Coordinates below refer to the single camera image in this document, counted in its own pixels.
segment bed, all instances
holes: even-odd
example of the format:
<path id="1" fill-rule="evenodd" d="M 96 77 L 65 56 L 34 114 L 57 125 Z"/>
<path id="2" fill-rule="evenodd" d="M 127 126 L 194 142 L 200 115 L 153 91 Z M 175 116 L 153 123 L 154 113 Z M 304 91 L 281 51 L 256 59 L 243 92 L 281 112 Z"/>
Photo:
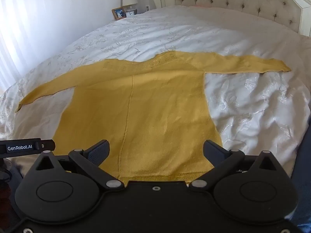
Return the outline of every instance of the bed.
<path id="1" fill-rule="evenodd" d="M 154 0 L 157 8 L 75 41 L 0 99 L 0 139 L 51 139 L 74 89 L 18 103 L 37 86 L 99 60 L 145 61 L 170 50 L 282 60 L 282 74 L 206 74 L 205 95 L 225 149 L 270 150 L 290 176 L 308 128 L 311 0 Z M 13 159 L 25 174 L 35 156 Z"/>

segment clock face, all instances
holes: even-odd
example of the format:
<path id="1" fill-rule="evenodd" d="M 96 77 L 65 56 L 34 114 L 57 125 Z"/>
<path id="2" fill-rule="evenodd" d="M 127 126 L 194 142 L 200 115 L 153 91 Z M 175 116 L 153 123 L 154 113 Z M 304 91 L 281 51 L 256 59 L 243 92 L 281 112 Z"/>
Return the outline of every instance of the clock face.
<path id="1" fill-rule="evenodd" d="M 134 11 L 128 11 L 128 12 L 126 13 L 126 17 L 133 17 L 133 16 L 135 16 Z"/>

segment photograph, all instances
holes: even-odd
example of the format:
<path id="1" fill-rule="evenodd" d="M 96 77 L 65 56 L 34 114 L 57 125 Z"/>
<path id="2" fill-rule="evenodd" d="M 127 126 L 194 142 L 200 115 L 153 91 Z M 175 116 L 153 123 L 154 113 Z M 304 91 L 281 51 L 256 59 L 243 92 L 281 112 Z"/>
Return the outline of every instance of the photograph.
<path id="1" fill-rule="evenodd" d="M 126 13 L 126 17 L 133 17 L 133 16 L 135 16 L 135 12 L 134 11 L 128 11 Z"/>
<path id="2" fill-rule="evenodd" d="M 113 13 L 116 20 L 126 18 L 125 9 L 123 7 L 113 9 L 112 13 Z"/>

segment yellow fabric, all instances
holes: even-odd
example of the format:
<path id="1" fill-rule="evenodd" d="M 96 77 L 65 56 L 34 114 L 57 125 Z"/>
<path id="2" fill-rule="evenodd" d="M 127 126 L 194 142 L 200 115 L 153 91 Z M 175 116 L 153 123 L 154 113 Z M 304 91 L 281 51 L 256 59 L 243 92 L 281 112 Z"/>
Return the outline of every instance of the yellow fabric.
<path id="1" fill-rule="evenodd" d="M 205 73 L 290 71 L 255 56 L 170 51 L 145 62 L 108 59 L 78 67 L 39 86 L 19 104 L 75 87 L 53 140 L 55 153 L 87 149 L 102 139 L 101 169 L 129 180 L 189 182 L 213 168 L 203 143 L 221 145 L 204 95 Z"/>

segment wooden picture frame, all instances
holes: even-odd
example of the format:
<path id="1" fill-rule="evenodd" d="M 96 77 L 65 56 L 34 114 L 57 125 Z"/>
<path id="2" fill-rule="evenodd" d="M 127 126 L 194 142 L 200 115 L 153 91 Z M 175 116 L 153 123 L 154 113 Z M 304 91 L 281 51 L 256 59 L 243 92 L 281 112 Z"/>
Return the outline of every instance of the wooden picture frame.
<path id="1" fill-rule="evenodd" d="M 120 19 L 126 18 L 126 11 L 125 11 L 125 9 L 123 7 L 113 9 L 112 13 L 113 13 L 114 18 L 116 20 L 120 20 Z"/>

